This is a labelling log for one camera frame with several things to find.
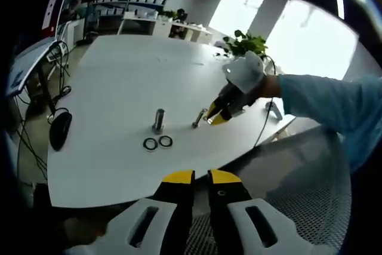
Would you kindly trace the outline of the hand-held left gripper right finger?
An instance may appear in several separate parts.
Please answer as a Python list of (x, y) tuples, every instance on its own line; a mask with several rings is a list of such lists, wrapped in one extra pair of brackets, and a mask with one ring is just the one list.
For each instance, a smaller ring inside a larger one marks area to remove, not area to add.
[(253, 199), (241, 179), (208, 172), (211, 226), (219, 254), (332, 254), (303, 239), (295, 223), (263, 199)]

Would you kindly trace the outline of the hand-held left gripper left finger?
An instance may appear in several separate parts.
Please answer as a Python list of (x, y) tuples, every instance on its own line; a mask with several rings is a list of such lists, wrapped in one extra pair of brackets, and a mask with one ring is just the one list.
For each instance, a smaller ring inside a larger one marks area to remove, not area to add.
[(192, 225), (193, 170), (165, 176), (150, 198), (142, 198), (114, 217), (105, 235), (66, 254), (183, 254)]

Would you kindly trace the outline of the person's right hand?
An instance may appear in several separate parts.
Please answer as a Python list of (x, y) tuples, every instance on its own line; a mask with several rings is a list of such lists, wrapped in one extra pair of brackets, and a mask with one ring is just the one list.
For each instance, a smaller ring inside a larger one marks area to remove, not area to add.
[(277, 75), (263, 75), (262, 79), (248, 93), (248, 106), (252, 106), (260, 98), (281, 98), (281, 86)]

